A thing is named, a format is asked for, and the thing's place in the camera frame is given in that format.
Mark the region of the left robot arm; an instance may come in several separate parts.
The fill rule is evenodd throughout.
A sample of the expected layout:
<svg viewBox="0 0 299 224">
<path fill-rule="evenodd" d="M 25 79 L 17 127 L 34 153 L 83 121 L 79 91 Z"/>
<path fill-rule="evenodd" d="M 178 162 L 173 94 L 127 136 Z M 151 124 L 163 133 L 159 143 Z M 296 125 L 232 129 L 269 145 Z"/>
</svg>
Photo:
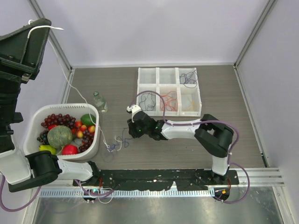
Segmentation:
<svg viewBox="0 0 299 224">
<path fill-rule="evenodd" d="M 31 140 L 28 154 L 24 140 L 14 131 L 23 116 L 16 111 L 21 86 L 40 72 L 47 40 L 53 26 L 41 18 L 0 38 L 0 171 L 10 192 L 37 188 L 56 180 L 72 180 L 95 186 L 100 170 L 92 161 L 66 161 L 40 151 Z"/>
</svg>

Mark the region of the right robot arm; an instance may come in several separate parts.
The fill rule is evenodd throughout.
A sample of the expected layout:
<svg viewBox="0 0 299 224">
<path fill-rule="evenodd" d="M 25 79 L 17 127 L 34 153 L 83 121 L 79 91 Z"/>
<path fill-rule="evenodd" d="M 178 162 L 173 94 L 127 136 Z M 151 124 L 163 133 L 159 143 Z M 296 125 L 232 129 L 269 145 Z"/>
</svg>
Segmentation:
<svg viewBox="0 0 299 224">
<path fill-rule="evenodd" d="M 228 179 L 229 154 L 234 145 L 234 131 L 214 116 L 205 114 L 202 119 L 184 123 L 162 119 L 154 120 L 140 111 L 132 115 L 132 118 L 127 120 L 127 124 L 128 132 L 133 138 L 148 135 L 156 141 L 197 140 L 212 156 L 212 181 L 216 184 L 222 184 Z"/>
</svg>

